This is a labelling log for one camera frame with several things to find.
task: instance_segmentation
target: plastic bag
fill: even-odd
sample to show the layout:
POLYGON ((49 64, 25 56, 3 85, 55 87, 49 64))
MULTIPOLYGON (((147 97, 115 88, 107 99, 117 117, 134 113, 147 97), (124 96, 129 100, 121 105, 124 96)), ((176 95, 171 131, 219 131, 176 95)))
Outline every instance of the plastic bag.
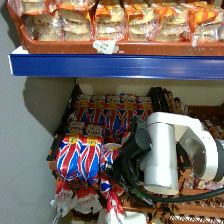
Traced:
POLYGON ((9 6, 18 16, 39 15, 55 11, 55 0, 8 0, 9 6))
POLYGON ((126 19, 118 0, 100 0, 95 13, 95 40, 123 40, 126 19))
POLYGON ((125 12, 128 21, 129 41, 150 41, 156 29, 153 8, 148 7, 142 0, 125 0, 125 12))
POLYGON ((88 11, 59 10, 65 41, 90 41, 92 39, 91 13, 88 11))
POLYGON ((107 224, 123 224, 123 208, 119 200, 119 196, 124 192, 124 190, 115 185, 113 178, 107 176, 104 173, 105 163, 109 162, 113 164, 113 161, 119 155, 121 145, 119 144, 105 144, 101 151, 101 185, 100 191, 102 195, 107 199, 107 212, 105 220, 107 224))
POLYGON ((188 9, 177 3, 152 4, 159 16, 160 28, 155 41, 176 42, 190 38, 188 9))
POLYGON ((38 41, 61 41, 62 30, 57 11, 51 14, 29 16, 31 23, 26 24, 27 30, 32 30, 33 38, 38 41))
POLYGON ((223 9, 207 2, 184 4, 189 8, 191 42, 195 47, 200 42, 219 41, 219 28, 223 23, 223 9))
POLYGON ((105 99, 105 135, 107 142, 119 143, 121 140, 121 103, 119 96, 106 95, 105 99))
POLYGON ((82 141, 77 173, 83 187, 77 192, 73 200, 73 208, 84 214, 96 213, 102 209, 98 194, 91 188, 99 180, 102 140, 103 128, 88 125, 82 141))
POLYGON ((121 115, 122 115, 122 133, 131 129, 131 119, 138 116, 136 95, 120 94, 121 115))
POLYGON ((68 183, 78 177, 79 155, 83 141, 83 128, 81 131, 77 131, 76 128, 70 130, 71 132, 62 140, 56 157, 57 169, 62 181, 57 187, 55 200, 51 201, 51 205, 57 208, 58 216, 62 215, 62 217, 74 207, 73 191, 68 183))
POLYGON ((146 120, 148 116, 150 116, 153 111, 153 104, 150 97, 137 96, 137 108, 138 108, 138 116, 146 120))
POLYGON ((95 0, 56 0, 57 8, 74 11, 88 11, 95 5, 95 0))

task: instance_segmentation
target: shelf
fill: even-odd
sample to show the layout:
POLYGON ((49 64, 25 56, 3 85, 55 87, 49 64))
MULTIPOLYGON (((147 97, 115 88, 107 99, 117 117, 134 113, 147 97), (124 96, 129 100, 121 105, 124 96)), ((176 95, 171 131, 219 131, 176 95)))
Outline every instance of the shelf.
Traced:
POLYGON ((15 76, 224 80, 224 57, 29 54, 9 55, 15 76))

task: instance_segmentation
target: black cable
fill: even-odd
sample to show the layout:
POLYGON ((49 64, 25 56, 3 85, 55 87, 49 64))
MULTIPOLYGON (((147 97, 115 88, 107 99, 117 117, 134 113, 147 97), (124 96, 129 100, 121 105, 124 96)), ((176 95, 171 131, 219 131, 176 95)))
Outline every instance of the black cable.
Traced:
POLYGON ((197 194, 197 195, 192 195, 192 196, 184 196, 184 197, 178 197, 178 198, 162 198, 158 197, 155 195, 151 195, 143 191, 141 188, 138 187, 138 185, 130 178, 131 177, 131 171, 129 169, 129 163, 130 161, 125 161, 125 171, 127 172, 126 178, 130 182, 130 184, 140 192, 145 198, 155 201, 155 202, 162 202, 162 203, 181 203, 181 202, 189 202, 189 201, 199 201, 199 200, 204 200, 207 198, 215 197, 217 195, 223 194, 224 193, 224 187, 218 189, 218 190, 213 190, 207 193, 203 194, 197 194))

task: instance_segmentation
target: white robotic arm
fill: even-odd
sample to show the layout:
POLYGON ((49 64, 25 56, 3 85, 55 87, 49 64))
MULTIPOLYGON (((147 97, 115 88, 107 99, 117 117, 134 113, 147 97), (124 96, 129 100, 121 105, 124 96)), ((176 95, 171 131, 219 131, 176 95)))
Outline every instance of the white robotic arm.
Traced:
POLYGON ((140 162, 144 187, 148 191, 178 193, 176 142, 191 158, 196 177, 224 183, 224 141, 214 140, 198 119, 157 112, 147 119, 151 151, 140 162))

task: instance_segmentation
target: packaged bread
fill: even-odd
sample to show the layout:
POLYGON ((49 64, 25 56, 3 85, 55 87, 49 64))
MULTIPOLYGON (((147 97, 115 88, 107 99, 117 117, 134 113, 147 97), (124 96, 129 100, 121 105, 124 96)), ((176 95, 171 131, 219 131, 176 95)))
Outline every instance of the packaged bread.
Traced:
POLYGON ((127 15, 127 39, 130 41, 148 41, 155 30, 155 14, 143 0, 125 0, 127 15))
POLYGON ((65 41, 90 41, 92 23, 89 11, 59 10, 65 41))
POLYGON ((95 40, 122 40, 125 31, 125 13, 119 0, 100 0, 95 13, 95 40))
POLYGON ((160 24, 155 41, 175 42, 189 39, 188 8, 178 3, 152 4, 152 7, 159 16, 160 24))
POLYGON ((55 11, 55 0, 9 0, 8 4, 18 16, 39 15, 55 11))
POLYGON ((219 29, 223 22, 223 9, 207 4, 205 1, 184 5, 189 8, 192 45, 196 46, 199 42, 219 41, 219 29))
POLYGON ((58 12, 29 16, 26 19, 26 29, 35 40, 39 41, 61 41, 61 23, 58 12))
POLYGON ((57 8, 67 10, 88 11, 95 5, 95 0, 56 0, 57 8))

